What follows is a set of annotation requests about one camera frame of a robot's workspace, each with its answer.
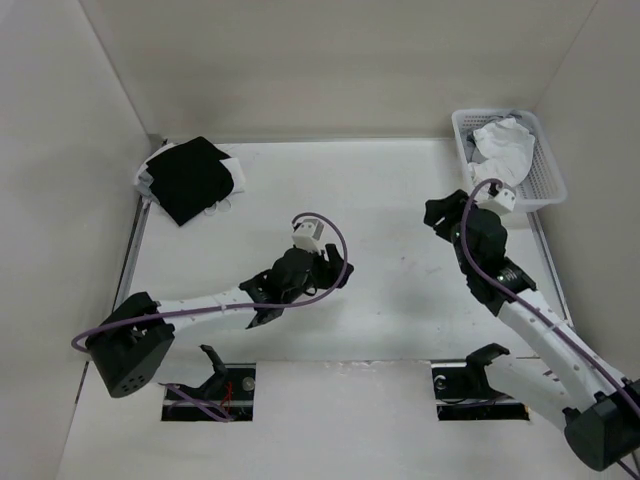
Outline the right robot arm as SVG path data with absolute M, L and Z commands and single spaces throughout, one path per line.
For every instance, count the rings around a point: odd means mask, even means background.
M 588 468 L 623 465 L 639 448 L 639 383 L 589 347 L 507 257 L 498 213 L 513 202 L 509 190 L 492 187 L 485 202 L 457 190 L 425 203 L 425 225 L 453 246 L 472 296 L 539 358 L 518 360 L 502 345 L 486 345 L 466 357 L 464 384 L 470 397 L 503 394 L 532 408 Z

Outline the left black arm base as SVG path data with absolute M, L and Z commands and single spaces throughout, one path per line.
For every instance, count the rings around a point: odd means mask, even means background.
M 254 413 L 257 366 L 225 363 L 208 345 L 201 346 L 210 370 L 198 385 L 166 388 L 163 422 L 251 422 Z

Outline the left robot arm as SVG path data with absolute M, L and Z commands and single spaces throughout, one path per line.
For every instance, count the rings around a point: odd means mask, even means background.
M 152 381 L 186 330 L 261 327 L 303 296 L 343 288 L 353 271 L 334 244 L 318 252 L 292 247 L 271 268 L 220 294 L 162 302 L 135 293 L 87 336 L 85 348 L 109 395 L 123 398 Z

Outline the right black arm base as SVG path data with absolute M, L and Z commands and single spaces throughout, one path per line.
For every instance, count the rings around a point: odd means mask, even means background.
M 464 359 L 431 364 L 432 385 L 439 421 L 528 421 L 525 405 L 493 389 L 485 369 L 509 350 L 489 344 Z

